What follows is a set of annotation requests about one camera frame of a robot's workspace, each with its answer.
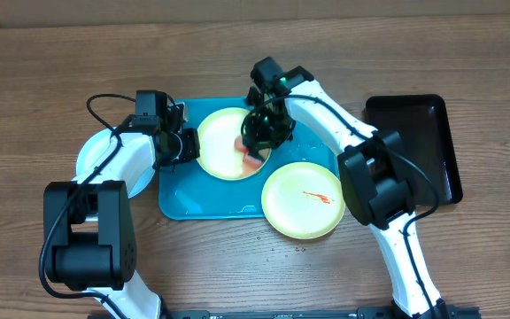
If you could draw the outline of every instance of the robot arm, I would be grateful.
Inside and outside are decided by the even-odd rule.
[[[250,147],[251,153],[264,147],[278,147],[290,137],[291,130],[286,123],[288,128],[293,125],[289,118],[311,129],[338,156],[345,203],[356,219],[369,225],[375,235],[389,270],[395,304],[408,317],[428,312],[430,306],[417,283],[403,237],[406,222],[415,217],[411,172],[398,159],[381,154],[373,145],[375,140],[402,153],[398,134],[379,134],[376,128],[351,116],[300,66],[284,73],[271,58],[266,58],[254,67],[251,77],[257,88],[250,90],[249,101],[261,105],[263,98],[270,97],[277,102],[258,107],[257,112],[250,114],[242,132],[243,143]],[[317,104],[312,97],[325,102],[331,110]],[[277,130],[284,134],[277,135]],[[429,277],[414,224],[408,233],[420,278],[431,306],[435,307],[441,302],[440,293]]]
[[[164,304],[151,292],[135,270],[136,241],[128,193],[143,172],[151,167],[168,167],[199,156],[194,129],[182,129],[187,110],[184,105],[167,105],[166,94],[138,91],[136,115],[116,128],[122,146],[100,174],[94,167],[105,163],[118,149],[116,136],[107,137],[109,146],[91,166],[71,182],[54,182],[44,192],[44,232],[49,249],[44,272],[54,283],[73,291],[93,293],[115,318],[162,318]],[[60,214],[70,195],[78,191],[68,214]],[[49,237],[54,221],[62,215]],[[73,232],[72,224],[98,222],[98,232]]]
[[[326,102],[363,136],[371,138],[373,137],[373,132],[376,131],[374,127],[357,120],[346,112],[326,94],[316,80],[298,84],[291,90],[290,94],[317,97]],[[343,153],[347,146],[356,147],[364,142],[362,138],[352,134],[332,112],[329,112],[320,105],[316,105],[311,100],[288,98],[285,100],[285,105],[294,121],[305,124],[336,155]],[[393,287],[393,299],[397,306],[411,317],[415,314],[424,314],[429,310],[429,305],[422,294],[421,287],[416,282],[416,277],[405,247],[405,240],[403,239],[403,228],[406,222],[414,216],[414,212],[411,214],[401,214],[389,222],[389,228],[386,230],[381,230],[375,225],[369,224],[369,228],[377,239],[389,270]],[[416,234],[415,224],[409,227],[408,232],[410,234],[408,241],[413,250],[414,261],[420,272],[421,280],[430,296],[432,306],[435,306],[437,300],[440,299],[440,293],[429,277],[418,241],[418,235]]]

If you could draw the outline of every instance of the wooden table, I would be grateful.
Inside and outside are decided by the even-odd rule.
[[[254,62],[302,65],[359,113],[381,94],[447,103],[465,197],[420,222],[429,271],[448,303],[510,317],[510,15],[0,29],[0,317],[84,318],[93,300],[41,288],[43,190],[73,177],[102,129],[96,93],[174,97],[247,93]],[[133,105],[99,101],[119,122]],[[288,239],[263,219],[175,222],[158,182],[131,202],[137,268],[171,309],[254,311],[387,305],[377,244],[350,214],[331,234]]]

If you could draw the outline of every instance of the yellow plate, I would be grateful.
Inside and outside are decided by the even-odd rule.
[[[345,209],[337,177],[307,162],[274,171],[263,187],[261,202],[271,225],[298,239],[328,234],[342,220]]]
[[[241,135],[241,124],[248,112],[239,107],[224,108],[210,114],[200,123],[200,157],[197,162],[208,174],[226,181],[237,181],[256,173],[244,165],[243,152],[234,146],[236,137]]]

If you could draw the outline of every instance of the blue tray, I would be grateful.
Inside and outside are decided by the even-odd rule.
[[[183,99],[189,107],[185,128],[197,128],[211,113],[226,107],[248,108],[244,97]],[[334,153],[300,122],[293,140],[271,152],[261,170],[241,181],[223,181],[206,173],[194,160],[176,167],[174,173],[161,172],[158,206],[175,220],[265,217],[261,192],[267,178],[279,167],[307,161],[322,165],[337,175]]]

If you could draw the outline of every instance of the red sauce stain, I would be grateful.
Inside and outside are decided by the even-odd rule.
[[[303,193],[306,195],[312,195],[312,196],[319,198],[322,201],[322,203],[324,203],[324,204],[331,204],[331,202],[329,201],[329,198],[327,198],[324,195],[314,194],[314,193],[307,192],[307,191],[303,191]]]

